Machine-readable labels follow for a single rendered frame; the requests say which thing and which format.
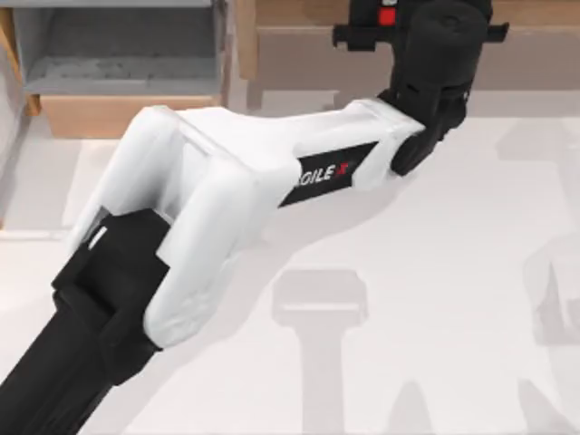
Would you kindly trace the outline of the small red object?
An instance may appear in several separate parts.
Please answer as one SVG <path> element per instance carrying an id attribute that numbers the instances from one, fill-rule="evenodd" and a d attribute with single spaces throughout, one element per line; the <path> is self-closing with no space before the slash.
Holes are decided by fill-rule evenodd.
<path id="1" fill-rule="evenodd" d="M 380 26 L 394 26 L 396 24 L 398 0 L 381 0 L 378 12 Z"/>

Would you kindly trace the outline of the wooden cupboard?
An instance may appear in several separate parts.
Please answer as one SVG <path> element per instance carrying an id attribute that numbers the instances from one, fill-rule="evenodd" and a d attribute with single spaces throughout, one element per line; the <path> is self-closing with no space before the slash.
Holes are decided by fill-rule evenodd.
<path id="1" fill-rule="evenodd" d="M 333 24 L 344 23 L 348 0 L 241 0 L 235 34 L 241 77 L 264 88 L 378 90 L 388 82 L 392 49 L 349 53 L 335 48 Z M 510 24 L 507 40 L 481 55 L 478 91 L 580 90 L 580 0 L 493 0 L 495 23 Z"/>

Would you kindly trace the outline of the pale wooden drawer front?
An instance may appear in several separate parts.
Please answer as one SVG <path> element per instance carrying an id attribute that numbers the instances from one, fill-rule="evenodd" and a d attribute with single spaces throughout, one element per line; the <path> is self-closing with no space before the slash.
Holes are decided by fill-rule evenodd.
<path id="1" fill-rule="evenodd" d="M 58 139 L 118 139 L 143 108 L 173 110 L 219 106 L 226 97 L 215 95 L 43 95 L 40 103 L 52 135 Z"/>

